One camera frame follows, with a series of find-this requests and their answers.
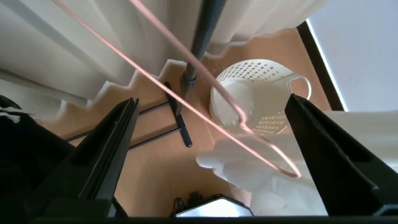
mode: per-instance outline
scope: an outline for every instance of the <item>rose gold wire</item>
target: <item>rose gold wire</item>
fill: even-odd
[[[278,170],[279,172],[289,176],[289,177],[294,177],[294,178],[300,178],[302,175],[297,168],[297,166],[294,164],[294,162],[287,157],[282,150],[280,150],[275,144],[271,143],[268,141],[266,138],[256,134],[252,129],[250,129],[246,125],[246,115],[244,114],[244,111],[242,108],[239,107],[237,102],[232,98],[232,96],[216,81],[216,79],[213,77],[213,75],[206,69],[206,67],[197,60],[197,58],[191,54],[191,52],[185,48],[185,46],[169,31],[166,26],[161,23],[158,18],[153,15],[153,13],[148,10],[140,1],[138,0],[130,0],[133,5],[140,11],[153,25],[158,28],[158,30],[172,43],[176,48],[179,49],[179,51],[188,59],[189,62],[192,63],[192,65],[202,74],[206,77],[206,79],[213,85],[214,88],[220,93],[221,96],[232,106],[232,108],[237,112],[239,115],[239,126],[241,127],[242,130],[244,130],[246,133],[248,133],[251,137],[254,139],[262,142],[266,146],[270,147],[273,149],[276,153],[278,153],[283,160],[288,163],[288,165],[293,169],[294,173],[289,172],[283,168],[277,167],[273,163],[269,162],[267,159],[263,158],[259,153],[248,147],[247,145],[243,144],[241,141],[236,139],[234,136],[232,136],[229,132],[227,132],[225,129],[222,127],[218,126],[212,120],[208,119],[205,115],[201,114],[198,110],[196,110],[193,106],[191,106],[189,103],[187,103],[185,100],[183,100],[181,97],[179,97],[177,94],[175,94],[173,91],[168,89],[165,85],[163,85],[160,81],[158,81],[156,78],[154,78],[149,72],[145,71],[143,68],[141,68],[138,64],[136,64],[134,61],[132,61],[129,57],[125,56],[120,50],[118,50],[115,46],[110,44],[105,38],[103,38],[99,33],[97,33],[95,30],[93,30],[88,24],[86,24],[83,20],[81,20],[75,13],[73,13],[72,10],[67,8],[64,4],[62,4],[59,0],[52,0],[56,5],[58,5],[62,10],[64,10],[69,16],[74,18],[78,23],[80,23],[83,27],[85,27],[87,30],[89,30],[93,35],[95,35],[99,40],[101,40],[104,44],[106,44],[110,49],[112,49],[115,53],[117,53],[120,57],[122,57],[126,62],[131,64],[133,67],[135,67],[138,71],[140,71],[145,77],[147,77],[150,81],[155,83],[159,88],[163,89],[166,93],[168,93],[170,96],[175,98],[177,101],[179,101],[182,105],[186,106],[189,110],[194,112],[196,115],[198,115],[201,119],[215,127],[219,132],[223,133],[225,136],[230,138],[232,141],[234,141],[236,144],[240,145],[242,148],[250,152],[252,155],[260,159],[261,161],[265,162],[272,168]]]

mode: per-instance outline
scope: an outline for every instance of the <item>black metal rack base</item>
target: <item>black metal rack base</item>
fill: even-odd
[[[170,84],[168,82],[165,82],[164,85],[167,86],[167,88],[171,89],[171,86],[170,86]],[[176,132],[180,132],[182,140],[183,140],[185,146],[192,147],[191,137],[189,136],[189,133],[188,133],[187,127],[185,126],[185,123],[184,123],[184,120],[182,118],[182,115],[176,113],[176,111],[177,111],[177,101],[174,98],[172,98],[167,93],[166,93],[166,97],[167,97],[167,101],[166,102],[161,103],[161,104],[156,105],[156,106],[153,106],[151,108],[145,109],[143,111],[140,111],[139,112],[139,116],[143,115],[143,114],[146,114],[146,113],[149,113],[151,111],[154,111],[156,109],[162,108],[164,106],[170,105],[170,107],[172,109],[172,112],[173,112],[173,115],[174,115],[174,118],[175,118],[175,122],[177,124],[177,128],[173,128],[170,131],[166,131],[165,133],[158,134],[158,135],[156,135],[154,137],[151,137],[149,139],[143,140],[143,141],[141,141],[139,143],[135,143],[135,144],[133,144],[132,146],[129,147],[129,150],[130,149],[134,149],[134,148],[139,147],[139,146],[142,146],[142,145],[145,145],[147,143],[150,143],[152,141],[158,140],[158,139],[160,139],[162,137],[168,136],[169,134],[173,134],[173,133],[176,133]],[[90,132],[91,132],[91,130],[90,131],[86,131],[86,132],[81,133],[81,134],[77,134],[74,137],[66,139],[66,141],[70,142],[70,141],[82,138],[82,137],[86,136]]]

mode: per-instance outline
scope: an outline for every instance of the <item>black fabric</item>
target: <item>black fabric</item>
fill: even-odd
[[[18,108],[0,96],[0,106]],[[0,222],[21,221],[25,198],[74,150],[54,133],[38,125],[29,115],[18,115],[14,123],[0,116]]]

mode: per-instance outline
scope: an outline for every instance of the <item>white curtain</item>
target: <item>white curtain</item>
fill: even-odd
[[[227,0],[209,49],[217,52],[231,41],[293,28],[327,1]],[[154,75],[168,58],[182,59],[127,0],[62,2]],[[142,2],[190,46],[200,0]],[[27,96],[32,100],[50,95],[80,106],[94,99],[106,81],[126,86],[134,74],[134,68],[49,0],[0,0],[0,67],[0,79],[37,92]]]

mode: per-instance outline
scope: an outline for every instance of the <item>black baseboard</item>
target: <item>black baseboard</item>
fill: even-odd
[[[301,25],[299,25],[297,30],[301,36],[308,55],[310,56],[312,65],[318,75],[323,91],[328,98],[331,109],[334,111],[344,111],[343,105],[341,104],[337,91],[331,82],[328,70],[326,69],[325,63],[322,60],[321,54],[313,39],[307,22],[303,22]]]

